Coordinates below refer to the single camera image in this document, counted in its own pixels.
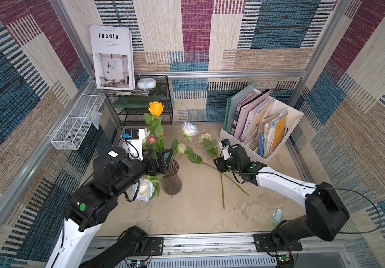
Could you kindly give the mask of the pink tulip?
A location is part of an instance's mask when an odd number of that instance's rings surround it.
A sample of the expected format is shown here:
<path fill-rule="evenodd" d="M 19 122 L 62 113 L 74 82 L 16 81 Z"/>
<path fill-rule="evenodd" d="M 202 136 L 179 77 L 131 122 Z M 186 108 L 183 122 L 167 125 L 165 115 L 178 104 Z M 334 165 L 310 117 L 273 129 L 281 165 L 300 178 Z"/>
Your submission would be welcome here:
<path fill-rule="evenodd" d="M 150 136 L 150 137 L 148 138 L 148 140 L 149 140 L 149 142 L 150 142 L 151 145 L 153 145 L 153 144 L 156 142 L 156 139 L 155 139 L 153 136 Z"/>

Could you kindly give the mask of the white tulip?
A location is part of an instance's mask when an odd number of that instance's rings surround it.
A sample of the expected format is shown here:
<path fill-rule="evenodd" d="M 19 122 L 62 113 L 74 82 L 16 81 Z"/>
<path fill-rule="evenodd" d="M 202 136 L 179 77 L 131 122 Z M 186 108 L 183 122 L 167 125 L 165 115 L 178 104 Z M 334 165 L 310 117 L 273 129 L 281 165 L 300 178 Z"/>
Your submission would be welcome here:
<path fill-rule="evenodd" d="M 144 129 L 144 138 L 142 140 L 143 143 L 146 143 L 148 140 L 148 137 L 150 136 L 151 131 L 147 128 Z"/>

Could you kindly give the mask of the orange rose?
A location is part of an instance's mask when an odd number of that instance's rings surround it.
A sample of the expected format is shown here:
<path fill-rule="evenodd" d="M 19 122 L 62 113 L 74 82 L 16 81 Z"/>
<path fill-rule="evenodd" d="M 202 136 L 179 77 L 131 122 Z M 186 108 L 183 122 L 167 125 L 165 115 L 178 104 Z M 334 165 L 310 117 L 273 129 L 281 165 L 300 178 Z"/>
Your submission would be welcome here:
<path fill-rule="evenodd" d="M 161 119 L 164 107 L 165 106 L 161 102 L 151 102 L 148 108 L 149 113 L 144 114 L 145 122 L 151 131 L 150 136 L 153 136 L 156 139 L 156 142 L 153 145 L 151 145 L 149 140 L 147 140 L 146 145 L 151 146 L 154 151 L 160 151 L 164 149 L 165 142 Z"/>

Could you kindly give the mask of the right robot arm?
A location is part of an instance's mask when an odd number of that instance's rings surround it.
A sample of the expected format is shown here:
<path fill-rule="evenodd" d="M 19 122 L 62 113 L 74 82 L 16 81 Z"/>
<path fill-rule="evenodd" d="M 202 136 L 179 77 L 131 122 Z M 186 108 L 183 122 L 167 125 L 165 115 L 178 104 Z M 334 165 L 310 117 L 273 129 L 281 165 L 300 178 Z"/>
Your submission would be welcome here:
<path fill-rule="evenodd" d="M 251 161 L 241 145 L 221 143 L 222 154 L 214 160 L 217 169 L 240 176 L 244 182 L 271 189 L 305 208 L 305 215 L 283 220 L 271 231 L 271 247 L 286 250 L 307 237 L 332 241 L 349 220 L 350 214 L 335 188 L 328 183 L 313 184 L 286 176 L 264 163 Z"/>

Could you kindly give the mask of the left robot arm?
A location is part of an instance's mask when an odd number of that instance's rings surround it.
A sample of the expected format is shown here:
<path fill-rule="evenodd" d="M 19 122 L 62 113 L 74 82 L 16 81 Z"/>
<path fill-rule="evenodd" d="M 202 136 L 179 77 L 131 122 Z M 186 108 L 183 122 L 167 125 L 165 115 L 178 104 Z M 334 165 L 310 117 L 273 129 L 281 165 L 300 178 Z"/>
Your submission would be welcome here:
<path fill-rule="evenodd" d="M 130 159 L 121 147 L 110 147 L 93 162 L 94 178 L 76 190 L 68 202 L 62 231 L 46 264 L 48 268 L 114 268 L 124 259 L 150 256 L 148 234 L 137 226 L 127 229 L 111 247 L 96 257 L 83 261 L 95 234 L 117 207 L 120 195 L 128 196 L 132 186 L 140 187 L 145 175 L 166 173 L 173 149 L 148 150 L 143 158 Z"/>

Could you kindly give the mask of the white file organizer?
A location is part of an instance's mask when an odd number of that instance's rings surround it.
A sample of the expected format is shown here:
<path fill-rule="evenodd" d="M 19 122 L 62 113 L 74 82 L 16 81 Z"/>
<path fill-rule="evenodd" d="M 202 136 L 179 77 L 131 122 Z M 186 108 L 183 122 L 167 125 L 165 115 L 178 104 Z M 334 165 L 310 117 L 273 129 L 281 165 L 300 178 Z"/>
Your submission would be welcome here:
<path fill-rule="evenodd" d="M 284 137 L 277 149 L 266 159 L 264 157 L 264 150 L 266 134 L 269 129 L 268 124 L 284 111 L 288 112 Z M 234 138 L 231 132 L 225 132 L 224 127 L 220 131 L 220 138 L 229 139 L 232 145 L 243 146 L 251 159 L 266 164 L 284 146 L 303 116 L 303 112 L 272 97 L 270 92 L 269 97 L 249 113 L 248 122 L 240 140 Z"/>

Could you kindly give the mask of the orange yellow booklet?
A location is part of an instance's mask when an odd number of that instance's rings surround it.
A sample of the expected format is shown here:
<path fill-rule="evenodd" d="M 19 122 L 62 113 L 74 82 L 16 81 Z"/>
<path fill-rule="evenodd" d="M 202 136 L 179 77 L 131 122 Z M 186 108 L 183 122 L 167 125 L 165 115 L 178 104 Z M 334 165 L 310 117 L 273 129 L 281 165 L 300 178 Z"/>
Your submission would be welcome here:
<path fill-rule="evenodd" d="M 270 155 L 280 145 L 283 137 L 288 112 L 284 111 L 278 117 L 273 119 L 269 124 L 269 129 L 266 134 L 264 157 L 268 159 Z"/>

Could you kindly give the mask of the pink book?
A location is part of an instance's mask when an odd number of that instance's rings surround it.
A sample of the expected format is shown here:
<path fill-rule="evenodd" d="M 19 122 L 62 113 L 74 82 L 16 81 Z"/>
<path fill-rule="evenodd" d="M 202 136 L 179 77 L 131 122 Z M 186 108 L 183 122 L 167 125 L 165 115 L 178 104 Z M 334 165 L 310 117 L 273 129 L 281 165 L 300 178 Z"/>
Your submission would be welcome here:
<path fill-rule="evenodd" d="M 248 122 L 249 113 L 259 104 L 261 104 L 265 99 L 270 95 L 269 90 L 264 90 L 263 92 L 258 92 L 255 89 L 251 94 L 249 94 L 236 108 L 235 119 L 233 122 L 233 127 L 231 134 L 234 138 L 240 140 L 245 126 Z"/>

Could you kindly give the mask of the green folder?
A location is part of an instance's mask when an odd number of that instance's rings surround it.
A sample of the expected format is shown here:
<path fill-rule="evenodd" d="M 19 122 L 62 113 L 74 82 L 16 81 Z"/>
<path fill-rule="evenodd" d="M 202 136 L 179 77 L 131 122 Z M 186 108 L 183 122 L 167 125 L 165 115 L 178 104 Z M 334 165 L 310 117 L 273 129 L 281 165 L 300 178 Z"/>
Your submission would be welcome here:
<path fill-rule="evenodd" d="M 225 132 L 231 132 L 232 125 L 235 119 L 237 106 L 242 100 L 244 100 L 250 93 L 256 89 L 256 82 L 251 83 L 243 90 L 230 97 L 227 101 L 226 115 L 224 119 L 224 130 Z"/>

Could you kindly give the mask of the small light blue object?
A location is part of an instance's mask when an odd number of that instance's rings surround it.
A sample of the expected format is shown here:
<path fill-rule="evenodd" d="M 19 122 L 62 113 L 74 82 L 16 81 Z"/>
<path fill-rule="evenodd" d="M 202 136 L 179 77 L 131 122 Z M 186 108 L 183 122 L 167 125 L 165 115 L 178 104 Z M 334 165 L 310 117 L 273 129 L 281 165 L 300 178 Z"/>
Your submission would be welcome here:
<path fill-rule="evenodd" d="M 276 209 L 273 213 L 273 223 L 274 224 L 279 224 L 281 222 L 282 218 L 282 210 L 281 209 Z"/>

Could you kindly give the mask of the green glass shelf plate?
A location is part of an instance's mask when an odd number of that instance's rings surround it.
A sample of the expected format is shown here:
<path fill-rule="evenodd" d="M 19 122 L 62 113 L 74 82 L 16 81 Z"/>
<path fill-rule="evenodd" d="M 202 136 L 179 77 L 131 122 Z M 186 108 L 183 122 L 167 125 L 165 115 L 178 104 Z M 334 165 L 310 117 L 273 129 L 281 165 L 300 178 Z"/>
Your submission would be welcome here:
<path fill-rule="evenodd" d="M 160 102 L 157 98 L 148 97 L 119 97 L 113 103 L 113 108 L 148 108 L 151 102 Z"/>

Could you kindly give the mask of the white round device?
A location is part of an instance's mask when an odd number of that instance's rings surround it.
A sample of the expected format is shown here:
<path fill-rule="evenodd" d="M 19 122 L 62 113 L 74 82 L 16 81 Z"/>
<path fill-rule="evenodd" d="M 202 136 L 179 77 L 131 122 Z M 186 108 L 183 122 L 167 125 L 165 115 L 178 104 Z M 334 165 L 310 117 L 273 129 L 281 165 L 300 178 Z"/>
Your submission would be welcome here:
<path fill-rule="evenodd" d="M 154 78 L 141 78 L 137 82 L 138 89 L 155 89 L 156 80 Z"/>

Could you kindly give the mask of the Inedia magazine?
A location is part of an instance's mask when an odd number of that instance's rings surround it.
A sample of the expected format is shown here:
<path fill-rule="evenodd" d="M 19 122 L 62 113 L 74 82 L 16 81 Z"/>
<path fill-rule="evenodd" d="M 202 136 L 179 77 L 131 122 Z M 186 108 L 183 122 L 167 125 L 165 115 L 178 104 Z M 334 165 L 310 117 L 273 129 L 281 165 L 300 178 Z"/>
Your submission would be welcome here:
<path fill-rule="evenodd" d="M 97 88 L 133 90 L 132 31 L 125 27 L 100 25 L 91 25 L 89 30 Z"/>

